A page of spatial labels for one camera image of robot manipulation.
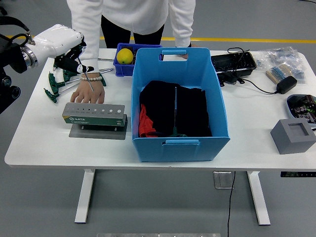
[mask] lemon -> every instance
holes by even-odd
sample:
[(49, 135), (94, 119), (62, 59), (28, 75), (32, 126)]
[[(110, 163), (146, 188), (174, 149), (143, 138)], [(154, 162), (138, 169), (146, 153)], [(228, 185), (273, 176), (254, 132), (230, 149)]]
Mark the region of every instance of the lemon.
[(133, 57), (132, 51), (128, 48), (122, 48), (117, 54), (117, 60), (120, 64), (131, 64)]

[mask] black pants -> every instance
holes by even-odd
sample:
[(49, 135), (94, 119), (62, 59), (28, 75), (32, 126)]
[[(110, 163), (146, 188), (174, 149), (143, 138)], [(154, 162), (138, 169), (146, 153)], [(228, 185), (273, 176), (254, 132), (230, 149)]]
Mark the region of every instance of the black pants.
[[(118, 43), (129, 43), (131, 32), (125, 30), (102, 16), (101, 28), (107, 48), (117, 48)], [(149, 35), (134, 33), (137, 44), (160, 44), (164, 25), (156, 32)]]

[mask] blue plastic bin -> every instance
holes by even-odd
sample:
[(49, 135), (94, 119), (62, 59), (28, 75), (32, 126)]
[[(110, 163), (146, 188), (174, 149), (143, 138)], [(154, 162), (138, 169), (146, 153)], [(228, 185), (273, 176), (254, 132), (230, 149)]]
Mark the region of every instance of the blue plastic bin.
[(134, 64), (120, 64), (117, 60), (117, 54), (118, 52), (125, 47), (131, 47), (133, 52), (135, 50), (138, 50), (140, 48), (158, 48), (161, 47), (161, 45), (151, 45), (151, 44), (134, 44), (134, 43), (119, 43), (117, 52), (115, 54), (113, 65), (115, 66), (116, 73), (115, 75), (117, 77), (123, 77), (123, 76), (131, 76), (133, 75), (134, 71)]
[[(187, 61), (161, 61), (161, 55), (188, 54)], [(140, 138), (139, 95), (152, 80), (205, 90), (212, 137)], [(131, 98), (132, 142), (141, 162), (213, 160), (230, 140), (222, 92), (207, 48), (141, 48), (136, 55)]]

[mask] gray floor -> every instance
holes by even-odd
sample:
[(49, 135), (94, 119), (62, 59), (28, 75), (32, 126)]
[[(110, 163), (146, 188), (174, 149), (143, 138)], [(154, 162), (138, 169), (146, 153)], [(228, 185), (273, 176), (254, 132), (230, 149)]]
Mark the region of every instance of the gray floor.
[[(64, 0), (2, 0), (10, 16), (36, 35), (60, 23), (71, 25)], [(298, 0), (198, 0), (193, 37), (316, 40), (316, 4)], [(18, 27), (0, 26), (3, 35)], [(164, 36), (171, 37), (170, 23)], [(315, 44), (199, 41), (213, 50), (241, 46), (260, 50), (292, 46), (316, 72)], [(173, 46), (164, 41), (163, 46)], [(87, 224), (74, 224), (83, 170), (11, 168), (5, 153), (42, 67), (19, 75), (5, 71), (22, 95), (0, 115), (0, 236), (95, 237), (98, 233), (220, 233), (227, 236), (228, 190), (216, 190), (212, 172), (98, 170)], [(316, 182), (261, 172), (270, 226), (258, 226), (249, 182), (237, 172), (230, 236), (315, 236)]]

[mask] white table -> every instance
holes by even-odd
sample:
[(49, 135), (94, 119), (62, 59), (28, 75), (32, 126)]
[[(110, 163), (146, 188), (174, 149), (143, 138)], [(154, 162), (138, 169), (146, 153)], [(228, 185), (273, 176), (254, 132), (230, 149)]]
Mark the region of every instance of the white table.
[[(114, 49), (100, 49), (99, 57), (114, 58), (115, 52)], [(212, 55), (223, 53), (226, 52), (211, 52)], [(213, 161), (179, 163), (139, 161), (131, 140), (132, 77), (116, 77), (115, 71), (104, 74), (107, 83), (105, 104), (125, 105), (129, 120), (125, 140), (70, 138), (71, 124), (66, 124), (61, 114), (72, 91), (58, 97), (57, 104), (47, 98), (43, 88), (50, 89), (48, 72), (52, 71), (53, 65), (53, 59), (48, 59), (11, 141), (5, 162), (11, 167), (84, 169), (76, 223), (86, 222), (95, 169), (247, 171), (259, 224), (269, 225), (259, 171), (316, 171), (316, 145), (305, 153), (280, 155), (270, 135), (279, 119), (289, 118), (285, 105), (289, 95), (316, 94), (316, 76), (306, 58), (300, 55), (306, 67), (307, 84), (297, 85), (285, 95), (264, 94), (248, 82), (222, 87), (231, 140)], [(113, 64), (99, 62), (99, 67), (109, 68)], [(62, 80), (61, 71), (55, 76), (58, 81)], [(248, 79), (266, 91), (276, 90), (276, 85), (264, 71), (254, 70)]]

